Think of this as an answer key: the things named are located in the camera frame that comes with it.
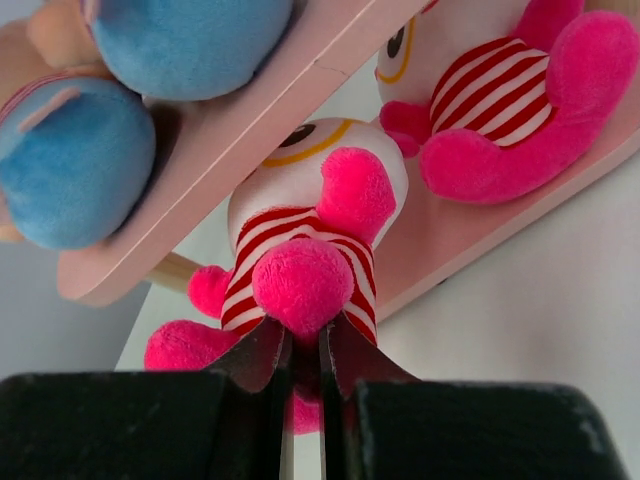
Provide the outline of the white glasses plush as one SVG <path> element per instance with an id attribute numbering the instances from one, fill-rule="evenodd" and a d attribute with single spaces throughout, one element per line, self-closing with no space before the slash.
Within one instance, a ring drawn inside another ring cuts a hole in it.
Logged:
<path id="1" fill-rule="evenodd" d="M 591 148 L 638 63 L 638 32 L 616 11 L 429 1 L 378 51 L 378 118 L 434 194 L 502 203 Z"/>
<path id="2" fill-rule="evenodd" d="M 297 127 L 230 197 L 233 265 L 202 266 L 189 280 L 191 303 L 219 326 L 163 324 L 145 369 L 200 370 L 266 317 L 307 354 L 338 315 L 375 342 L 374 252 L 407 193 L 403 154 L 380 128 L 337 117 Z"/>

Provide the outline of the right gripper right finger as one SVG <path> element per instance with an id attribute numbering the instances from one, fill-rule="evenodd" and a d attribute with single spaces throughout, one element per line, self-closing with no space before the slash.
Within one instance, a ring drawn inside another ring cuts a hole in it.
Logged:
<path id="1" fill-rule="evenodd" d="M 344 316 L 319 336 L 327 479 L 624 479 L 599 410 L 553 383 L 426 381 Z"/>

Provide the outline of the pink three-tier shelf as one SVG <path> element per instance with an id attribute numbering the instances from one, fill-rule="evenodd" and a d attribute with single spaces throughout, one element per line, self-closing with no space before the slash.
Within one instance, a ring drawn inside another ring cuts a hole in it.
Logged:
<path id="1" fill-rule="evenodd" d="M 150 280 L 183 290 L 194 264 L 175 246 L 259 164 L 283 170 L 355 142 L 356 123 L 322 127 L 306 116 L 340 87 L 414 1 L 308 1 L 271 63 L 218 100 L 151 106 L 159 160 L 146 195 L 111 238 L 64 251 L 57 288 L 108 305 Z M 639 147 L 639 86 L 632 83 L 593 147 L 539 190 L 494 207 L 436 198 L 410 161 L 408 198 L 376 255 L 378 314 L 387 317 L 616 168 Z"/>

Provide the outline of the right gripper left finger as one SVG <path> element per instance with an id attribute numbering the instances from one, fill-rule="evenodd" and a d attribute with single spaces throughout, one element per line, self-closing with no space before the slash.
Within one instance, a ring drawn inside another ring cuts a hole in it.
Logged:
<path id="1" fill-rule="evenodd" d="M 5 479 L 283 479 L 292 340 L 266 319 L 200 371 L 1 385 Z"/>

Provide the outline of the blue plush on shelf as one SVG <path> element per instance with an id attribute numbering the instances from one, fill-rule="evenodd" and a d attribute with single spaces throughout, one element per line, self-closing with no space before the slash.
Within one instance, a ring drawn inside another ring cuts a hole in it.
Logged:
<path id="1" fill-rule="evenodd" d="M 54 68 L 103 65 L 144 96 L 200 101 L 247 84 L 293 11 L 289 0 L 48 1 L 27 35 Z"/>
<path id="2" fill-rule="evenodd" d="M 4 213 L 40 247 L 91 246 L 128 218 L 155 155 L 153 119 L 138 94 L 104 78 L 41 77 L 1 109 Z"/>

